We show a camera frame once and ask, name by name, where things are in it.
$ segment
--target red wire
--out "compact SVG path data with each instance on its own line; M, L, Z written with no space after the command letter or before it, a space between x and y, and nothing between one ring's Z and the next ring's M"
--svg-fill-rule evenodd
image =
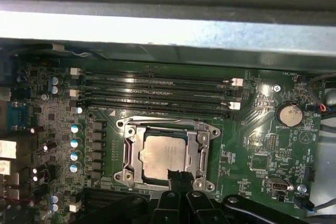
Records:
M327 107L322 103L320 104L320 109L321 109L322 112L327 111Z

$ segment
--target motherboard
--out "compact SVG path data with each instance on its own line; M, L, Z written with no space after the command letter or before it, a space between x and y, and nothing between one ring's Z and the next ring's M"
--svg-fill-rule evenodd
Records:
M168 170L191 172L194 190L217 201L239 194L306 216L294 198L309 197L314 181L321 114L305 89L311 76L84 58L17 65L0 126L36 138L27 175L40 199L35 223L149 198L167 190ZM323 83L313 91L322 98Z

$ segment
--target black cable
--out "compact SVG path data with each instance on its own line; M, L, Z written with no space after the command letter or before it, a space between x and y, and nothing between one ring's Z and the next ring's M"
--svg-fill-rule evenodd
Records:
M316 103L318 105L322 104L321 99L313 92L313 89L311 88L311 86L317 82L317 81L322 81L328 78L334 78L336 77L336 73L327 73L327 74L323 74L321 76L317 76L313 79L311 79L307 85L306 85L306 91L310 94L310 96L314 99L314 101L316 101Z
M329 118L336 118L336 112L330 112L327 114L322 114L321 120L329 119Z
M323 208L327 208L327 207L331 207L333 205L336 205L336 199L332 199L332 200L329 200L328 202L326 203L323 203L323 204L320 204L318 206L315 206L313 207L313 211L318 211L318 210L321 210Z
M336 127L331 127L331 126L327 126L327 125L321 125L320 130L325 131L325 132L330 132L330 133L336 133Z
M313 215L302 220L311 224L332 224L336 223L336 215Z

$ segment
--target cpu socket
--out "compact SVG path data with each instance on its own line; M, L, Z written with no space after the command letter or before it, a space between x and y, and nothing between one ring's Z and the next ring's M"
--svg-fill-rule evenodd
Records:
M193 174L194 190L213 191L206 180L210 140L221 132L201 121L132 116L117 121L124 133L122 171L114 179L130 188L165 190L167 170Z

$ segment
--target white printed label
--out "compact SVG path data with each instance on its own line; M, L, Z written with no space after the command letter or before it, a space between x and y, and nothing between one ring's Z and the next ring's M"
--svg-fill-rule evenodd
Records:
M0 140L0 157L16 158L16 142Z

